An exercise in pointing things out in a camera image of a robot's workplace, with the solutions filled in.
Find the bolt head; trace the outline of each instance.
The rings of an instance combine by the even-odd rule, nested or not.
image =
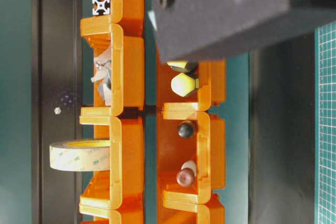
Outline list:
[[[167,9],[174,4],[175,0],[159,0],[159,5],[162,9]]]
[[[56,115],[59,115],[61,112],[62,112],[62,110],[61,110],[60,107],[57,107],[57,108],[54,109],[54,113],[55,113]]]

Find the grid lines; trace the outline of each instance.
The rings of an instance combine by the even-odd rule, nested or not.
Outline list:
[[[336,22],[318,29],[319,224],[336,224]]]

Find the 3m tape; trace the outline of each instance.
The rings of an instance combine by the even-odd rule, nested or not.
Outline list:
[[[50,167],[71,172],[110,169],[109,140],[81,140],[50,144]]]

